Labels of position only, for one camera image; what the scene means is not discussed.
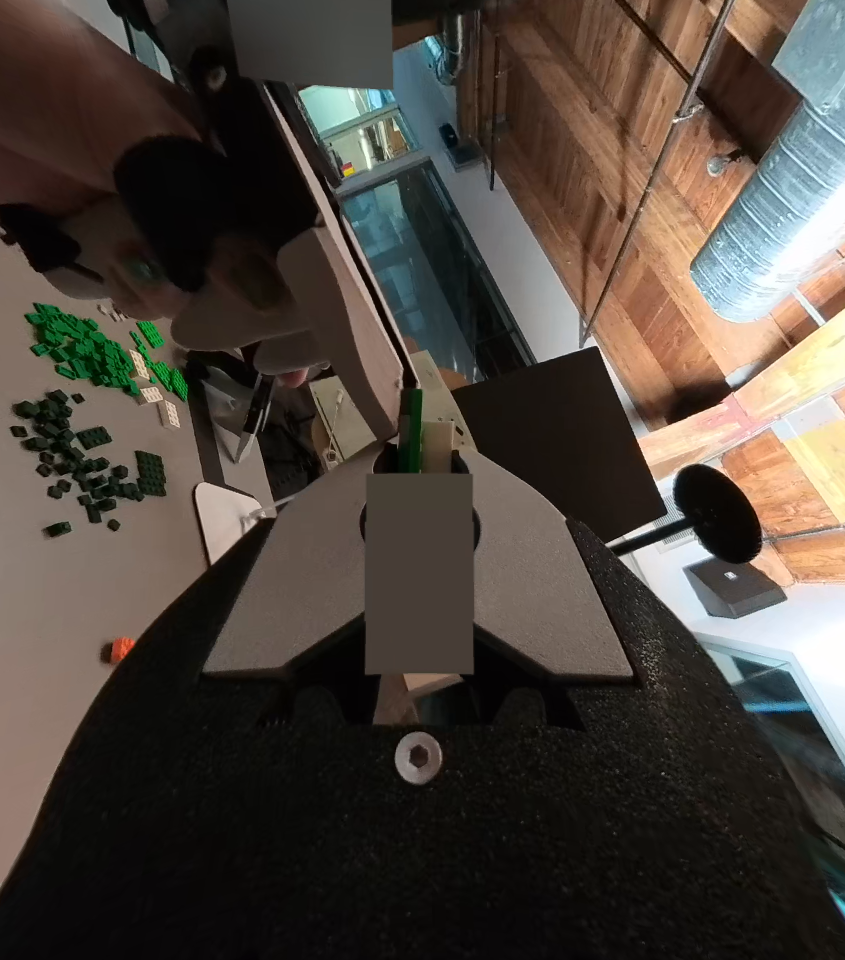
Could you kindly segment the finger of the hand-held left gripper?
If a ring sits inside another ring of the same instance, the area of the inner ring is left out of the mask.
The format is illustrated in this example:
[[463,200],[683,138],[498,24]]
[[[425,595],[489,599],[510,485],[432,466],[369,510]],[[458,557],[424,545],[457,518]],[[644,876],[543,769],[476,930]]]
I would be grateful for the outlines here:
[[403,365],[338,224],[310,227],[283,246],[276,266],[329,365],[372,435],[398,433]]
[[413,366],[411,355],[404,338],[398,328],[395,317],[383,294],[381,285],[372,269],[372,266],[359,243],[356,232],[345,215],[338,215],[337,220],[344,234],[346,246],[353,256],[356,269],[361,279],[366,283],[369,298],[373,304],[383,330],[388,337],[393,351],[402,367],[402,387],[405,389],[422,389],[422,385]]

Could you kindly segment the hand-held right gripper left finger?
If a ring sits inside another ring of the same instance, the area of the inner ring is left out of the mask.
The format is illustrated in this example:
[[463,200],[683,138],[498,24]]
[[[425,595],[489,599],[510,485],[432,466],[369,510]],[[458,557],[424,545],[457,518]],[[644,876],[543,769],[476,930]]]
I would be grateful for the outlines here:
[[209,676],[286,676],[361,617],[367,477],[393,442],[374,442],[307,486],[266,530],[203,666]]

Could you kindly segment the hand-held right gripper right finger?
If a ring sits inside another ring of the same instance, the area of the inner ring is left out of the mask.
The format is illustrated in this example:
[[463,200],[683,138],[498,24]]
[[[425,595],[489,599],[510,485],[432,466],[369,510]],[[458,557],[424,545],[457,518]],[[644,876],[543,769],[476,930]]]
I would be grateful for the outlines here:
[[476,450],[460,457],[479,522],[475,626],[544,678],[632,683],[631,662],[564,515]]

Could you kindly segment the bright green lego plate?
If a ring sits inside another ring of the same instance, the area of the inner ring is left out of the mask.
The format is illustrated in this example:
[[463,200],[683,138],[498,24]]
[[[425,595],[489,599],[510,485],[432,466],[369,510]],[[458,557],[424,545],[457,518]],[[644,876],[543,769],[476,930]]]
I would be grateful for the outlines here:
[[400,393],[397,471],[400,474],[419,474],[422,469],[424,392],[420,388],[406,388]]

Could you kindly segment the person's left hand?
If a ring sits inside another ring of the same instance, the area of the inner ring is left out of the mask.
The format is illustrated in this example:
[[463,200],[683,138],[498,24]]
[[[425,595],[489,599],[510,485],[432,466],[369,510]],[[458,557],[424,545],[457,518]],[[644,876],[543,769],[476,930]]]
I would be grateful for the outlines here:
[[61,2],[0,2],[0,229],[66,296],[286,333],[243,186],[187,96]]

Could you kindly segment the white lamp base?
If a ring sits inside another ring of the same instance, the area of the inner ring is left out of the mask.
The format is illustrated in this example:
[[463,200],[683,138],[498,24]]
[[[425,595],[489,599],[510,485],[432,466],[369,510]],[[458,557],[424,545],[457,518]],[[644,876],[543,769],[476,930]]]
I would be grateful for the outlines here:
[[193,504],[209,566],[217,563],[259,522],[278,515],[272,500],[261,503],[246,493],[206,481],[194,486]]

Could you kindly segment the black panel board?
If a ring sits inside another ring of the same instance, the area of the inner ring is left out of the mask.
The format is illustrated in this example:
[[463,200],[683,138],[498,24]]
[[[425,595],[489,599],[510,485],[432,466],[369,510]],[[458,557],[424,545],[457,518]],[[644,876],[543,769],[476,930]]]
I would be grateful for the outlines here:
[[667,507],[595,347],[453,390],[476,449],[604,543]]

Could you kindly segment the black round disc on pole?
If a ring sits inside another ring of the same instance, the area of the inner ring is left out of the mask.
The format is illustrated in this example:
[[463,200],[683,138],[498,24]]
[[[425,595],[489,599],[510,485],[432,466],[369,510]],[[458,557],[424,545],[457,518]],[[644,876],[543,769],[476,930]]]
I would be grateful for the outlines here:
[[761,553],[763,530],[755,509],[719,470],[702,463],[685,466],[673,481],[672,498],[680,511],[676,519],[611,546],[611,552],[626,556],[688,531],[711,556],[728,564],[750,563]]

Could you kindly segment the black wedge box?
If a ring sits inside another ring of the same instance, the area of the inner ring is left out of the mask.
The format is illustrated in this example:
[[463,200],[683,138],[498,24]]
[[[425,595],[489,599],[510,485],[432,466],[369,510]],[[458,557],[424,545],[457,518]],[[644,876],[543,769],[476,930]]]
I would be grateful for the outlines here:
[[688,585],[711,618],[740,619],[785,603],[785,590],[750,562],[708,558],[683,570]]

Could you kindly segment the pile of dark green bricks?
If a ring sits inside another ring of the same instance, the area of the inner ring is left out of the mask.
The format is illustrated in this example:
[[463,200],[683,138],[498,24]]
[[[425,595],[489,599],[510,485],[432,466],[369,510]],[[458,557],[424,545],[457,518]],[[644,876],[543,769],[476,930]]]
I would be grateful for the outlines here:
[[[146,501],[132,452],[117,443],[115,427],[87,388],[45,390],[11,402],[9,414],[9,433],[31,460],[39,483],[37,505],[49,508],[48,519],[40,522],[45,540],[61,539],[80,526],[116,533],[129,508]],[[112,442],[85,451],[75,434],[95,426],[104,426]]]

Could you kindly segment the pile of bright green bricks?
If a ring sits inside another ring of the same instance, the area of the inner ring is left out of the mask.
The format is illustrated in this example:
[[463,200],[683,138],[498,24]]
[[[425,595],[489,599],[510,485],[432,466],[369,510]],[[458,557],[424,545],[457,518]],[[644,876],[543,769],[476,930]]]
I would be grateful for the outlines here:
[[51,361],[55,372],[70,382],[84,381],[136,398],[140,385],[130,381],[128,355],[128,351],[136,351],[151,372],[152,383],[142,387],[157,387],[170,399],[189,399],[187,375],[160,354],[166,339],[151,320],[136,321],[128,330],[130,343],[124,345],[95,319],[68,313],[54,304],[36,301],[24,318],[32,330],[31,354]]

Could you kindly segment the metal ceiling pipe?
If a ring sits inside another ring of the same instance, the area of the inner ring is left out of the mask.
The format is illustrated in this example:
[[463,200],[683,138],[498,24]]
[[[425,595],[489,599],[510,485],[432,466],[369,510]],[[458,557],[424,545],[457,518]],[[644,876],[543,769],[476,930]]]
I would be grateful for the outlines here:
[[621,268],[623,267],[626,258],[629,255],[630,248],[635,239],[635,234],[643,219],[648,202],[661,174],[664,171],[666,163],[669,159],[669,154],[671,153],[680,136],[681,127],[691,120],[695,114],[698,114],[703,107],[703,104],[698,96],[698,91],[702,86],[704,78],[709,70],[710,63],[714,57],[714,54],[716,53],[718,42],[727,29],[729,19],[735,6],[735,1],[722,2],[716,17],[714,18],[711,29],[706,36],[702,52],[696,62],[696,65],[689,75],[689,79],[685,81],[680,102],[674,110],[669,121],[666,136],[659,148],[659,152],[656,156],[654,164],[650,170],[650,173],[648,174],[635,209],[633,210],[630,220],[627,224],[625,234],[608,270],[603,287],[598,294],[596,304],[591,311],[591,314],[584,320],[581,328],[580,348],[584,348],[587,345],[597,330],[601,313],[608,302],[609,294],[612,292],[612,288],[621,272]]

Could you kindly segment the silver ventilation duct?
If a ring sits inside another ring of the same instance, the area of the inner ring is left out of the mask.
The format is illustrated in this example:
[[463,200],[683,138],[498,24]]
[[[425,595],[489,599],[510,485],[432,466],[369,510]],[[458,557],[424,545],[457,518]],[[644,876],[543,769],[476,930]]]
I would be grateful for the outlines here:
[[763,318],[845,242],[845,1],[812,1],[778,49],[801,103],[690,266],[713,312]]

